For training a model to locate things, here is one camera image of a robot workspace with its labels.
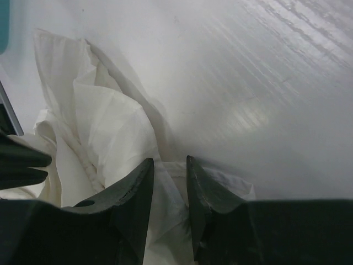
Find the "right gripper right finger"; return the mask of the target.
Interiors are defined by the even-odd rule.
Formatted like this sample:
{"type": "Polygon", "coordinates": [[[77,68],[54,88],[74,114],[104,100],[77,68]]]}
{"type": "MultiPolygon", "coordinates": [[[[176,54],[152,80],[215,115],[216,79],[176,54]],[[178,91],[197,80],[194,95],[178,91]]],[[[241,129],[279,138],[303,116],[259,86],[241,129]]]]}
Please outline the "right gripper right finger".
{"type": "Polygon", "coordinates": [[[186,158],[198,264],[351,264],[352,200],[244,200],[186,158]]]}

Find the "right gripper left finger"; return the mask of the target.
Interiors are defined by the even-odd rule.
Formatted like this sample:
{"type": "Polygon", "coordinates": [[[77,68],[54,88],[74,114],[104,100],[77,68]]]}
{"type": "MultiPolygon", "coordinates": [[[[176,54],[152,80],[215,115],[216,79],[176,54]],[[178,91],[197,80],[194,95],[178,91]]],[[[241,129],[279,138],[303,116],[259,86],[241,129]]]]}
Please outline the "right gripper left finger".
{"type": "Polygon", "coordinates": [[[2,264],[142,264],[154,162],[75,206],[1,200],[2,264]]]}

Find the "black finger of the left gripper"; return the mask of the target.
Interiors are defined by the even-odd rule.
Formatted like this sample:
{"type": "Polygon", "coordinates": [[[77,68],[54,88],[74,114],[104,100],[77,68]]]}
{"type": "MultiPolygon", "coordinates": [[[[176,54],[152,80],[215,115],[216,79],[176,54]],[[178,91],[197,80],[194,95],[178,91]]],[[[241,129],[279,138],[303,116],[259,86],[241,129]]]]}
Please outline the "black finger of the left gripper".
{"type": "Polygon", "coordinates": [[[1,133],[1,190],[44,182],[48,175],[44,168],[51,162],[50,155],[1,133]]]}

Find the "white ruffled skirt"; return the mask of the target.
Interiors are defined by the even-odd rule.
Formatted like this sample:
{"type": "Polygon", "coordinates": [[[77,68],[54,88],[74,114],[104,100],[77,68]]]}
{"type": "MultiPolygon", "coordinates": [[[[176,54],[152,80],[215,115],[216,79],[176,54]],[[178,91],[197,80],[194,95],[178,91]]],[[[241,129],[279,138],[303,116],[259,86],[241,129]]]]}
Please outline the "white ruffled skirt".
{"type": "Polygon", "coordinates": [[[46,180],[1,190],[1,200],[40,200],[75,206],[120,181],[145,159],[154,187],[142,264],[198,264],[189,202],[162,161],[143,107],[123,94],[83,39],[37,30],[35,59],[47,108],[33,134],[8,135],[52,158],[46,180]]]}

